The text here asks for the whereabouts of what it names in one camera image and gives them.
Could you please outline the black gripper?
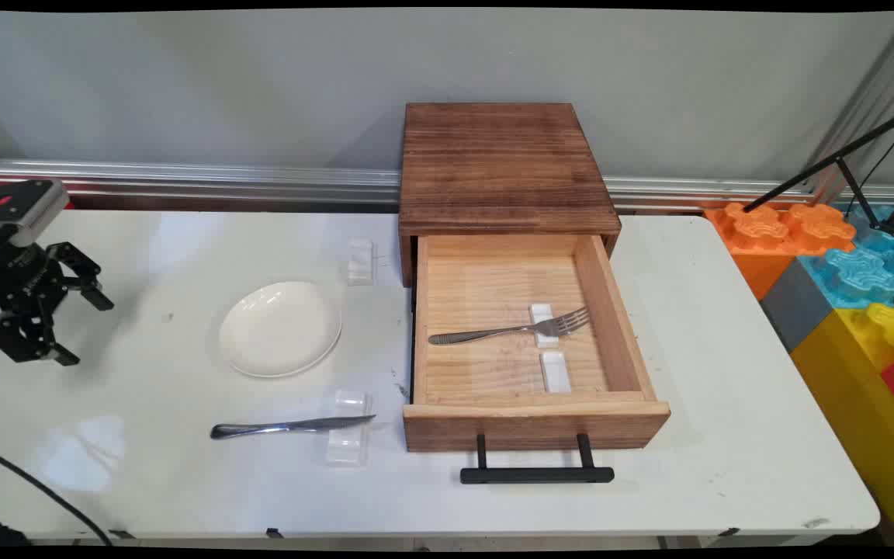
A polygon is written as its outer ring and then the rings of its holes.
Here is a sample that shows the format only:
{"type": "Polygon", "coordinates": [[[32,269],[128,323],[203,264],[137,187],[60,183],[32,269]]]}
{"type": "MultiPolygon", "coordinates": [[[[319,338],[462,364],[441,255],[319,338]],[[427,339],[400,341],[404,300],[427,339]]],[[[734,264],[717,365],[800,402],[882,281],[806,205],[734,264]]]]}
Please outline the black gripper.
{"type": "Polygon", "coordinates": [[[79,364],[78,355],[54,336],[57,287],[78,291],[97,311],[110,311],[115,304],[102,292],[97,279],[101,272],[93,259],[67,241],[25,248],[0,244],[0,350],[16,363],[79,364]]]}

